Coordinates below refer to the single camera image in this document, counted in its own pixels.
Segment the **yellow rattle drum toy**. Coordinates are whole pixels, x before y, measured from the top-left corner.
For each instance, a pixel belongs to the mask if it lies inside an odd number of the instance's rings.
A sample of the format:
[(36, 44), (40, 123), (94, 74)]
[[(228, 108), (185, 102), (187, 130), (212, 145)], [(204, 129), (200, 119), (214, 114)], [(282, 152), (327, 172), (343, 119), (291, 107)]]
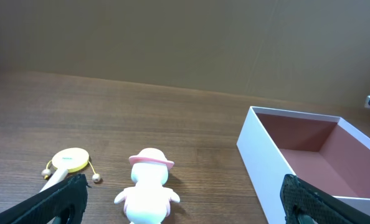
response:
[(71, 147), (57, 152), (41, 172), (41, 176), (47, 180), (47, 183), (41, 188), (40, 192), (58, 184), (63, 181), (68, 174), (78, 172), (86, 168), (86, 166), (89, 166), (93, 172), (92, 181), (94, 183), (99, 183), (102, 177), (95, 171), (91, 163), (90, 155), (85, 149)]

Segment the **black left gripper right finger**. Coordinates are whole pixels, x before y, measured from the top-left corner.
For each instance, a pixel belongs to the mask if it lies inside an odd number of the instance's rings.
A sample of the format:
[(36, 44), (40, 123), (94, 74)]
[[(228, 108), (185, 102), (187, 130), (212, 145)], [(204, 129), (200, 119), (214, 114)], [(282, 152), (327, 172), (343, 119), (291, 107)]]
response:
[(370, 216), (291, 174), (284, 176), (280, 199), (286, 224), (370, 224)]

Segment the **white box with pink interior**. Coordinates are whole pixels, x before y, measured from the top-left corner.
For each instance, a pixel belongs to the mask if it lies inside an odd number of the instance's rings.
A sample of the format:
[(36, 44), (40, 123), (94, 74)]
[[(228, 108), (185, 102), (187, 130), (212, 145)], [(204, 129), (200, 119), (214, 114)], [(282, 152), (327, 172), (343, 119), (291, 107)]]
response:
[(370, 138), (343, 118), (252, 106), (237, 147), (269, 223), (287, 174), (370, 216)]

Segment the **white duck with pink hat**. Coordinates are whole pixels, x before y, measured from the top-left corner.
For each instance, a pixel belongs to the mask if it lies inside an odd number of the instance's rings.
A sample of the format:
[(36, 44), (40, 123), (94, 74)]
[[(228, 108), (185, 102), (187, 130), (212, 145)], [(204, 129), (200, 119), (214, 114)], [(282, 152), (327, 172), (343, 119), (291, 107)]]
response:
[(159, 149), (150, 147), (130, 156), (129, 162), (135, 185), (123, 189), (114, 203), (124, 203), (123, 213), (131, 224), (162, 223), (171, 213), (171, 203), (181, 201), (173, 189), (164, 186), (174, 162)]

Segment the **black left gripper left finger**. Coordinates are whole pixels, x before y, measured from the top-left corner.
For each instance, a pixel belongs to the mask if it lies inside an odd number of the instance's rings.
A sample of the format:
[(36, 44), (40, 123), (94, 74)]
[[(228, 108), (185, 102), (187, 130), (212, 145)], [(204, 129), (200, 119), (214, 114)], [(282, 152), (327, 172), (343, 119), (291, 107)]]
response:
[(81, 223), (87, 187), (84, 174), (73, 175), (0, 213), (0, 224)]

